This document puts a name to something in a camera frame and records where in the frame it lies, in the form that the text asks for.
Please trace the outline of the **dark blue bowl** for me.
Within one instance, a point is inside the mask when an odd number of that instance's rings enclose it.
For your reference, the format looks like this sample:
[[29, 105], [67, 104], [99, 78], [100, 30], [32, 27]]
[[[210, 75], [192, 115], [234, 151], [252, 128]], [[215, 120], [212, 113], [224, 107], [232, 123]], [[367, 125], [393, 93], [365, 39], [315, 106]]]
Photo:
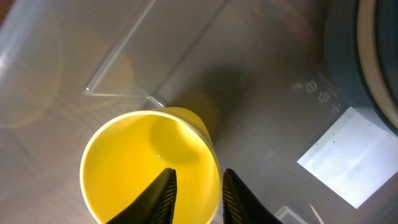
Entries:
[[327, 68], [350, 107], [372, 124], [396, 136], [397, 128], [377, 105], [364, 79], [356, 38], [358, 6], [358, 0], [330, 2], [323, 38]]
[[386, 85], [397, 103], [397, 0], [378, 0], [376, 39]]

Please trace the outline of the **yellow cup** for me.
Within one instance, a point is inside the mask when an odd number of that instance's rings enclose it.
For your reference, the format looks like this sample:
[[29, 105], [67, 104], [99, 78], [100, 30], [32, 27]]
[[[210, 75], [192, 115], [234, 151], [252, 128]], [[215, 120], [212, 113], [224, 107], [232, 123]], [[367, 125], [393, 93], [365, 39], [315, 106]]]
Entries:
[[130, 205], [166, 168], [176, 171], [174, 223], [210, 223], [222, 177], [211, 136], [194, 112], [171, 107], [122, 114], [94, 133], [80, 164], [80, 187], [98, 223]]

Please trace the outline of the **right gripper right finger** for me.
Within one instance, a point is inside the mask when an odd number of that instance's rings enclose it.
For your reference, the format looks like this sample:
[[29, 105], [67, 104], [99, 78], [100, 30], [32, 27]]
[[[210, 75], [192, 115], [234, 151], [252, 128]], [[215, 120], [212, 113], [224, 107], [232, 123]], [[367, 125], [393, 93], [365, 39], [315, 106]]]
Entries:
[[224, 224], [282, 224], [232, 169], [223, 174]]

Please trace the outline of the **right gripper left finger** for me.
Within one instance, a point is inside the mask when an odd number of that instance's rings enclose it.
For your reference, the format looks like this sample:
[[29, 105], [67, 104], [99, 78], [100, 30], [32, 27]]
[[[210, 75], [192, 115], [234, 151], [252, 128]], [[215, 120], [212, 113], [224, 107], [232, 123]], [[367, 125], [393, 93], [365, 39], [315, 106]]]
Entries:
[[176, 170], [166, 168], [107, 224], [172, 224], [176, 199]]

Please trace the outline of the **large cream bowl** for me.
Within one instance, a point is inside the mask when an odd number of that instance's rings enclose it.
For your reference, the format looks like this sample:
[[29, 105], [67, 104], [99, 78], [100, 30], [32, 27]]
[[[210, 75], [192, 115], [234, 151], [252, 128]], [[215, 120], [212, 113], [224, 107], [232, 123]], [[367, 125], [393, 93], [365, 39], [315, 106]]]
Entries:
[[391, 130], [397, 130], [397, 105], [384, 80], [376, 42], [376, 0], [360, 0], [358, 5], [357, 41], [364, 79]]

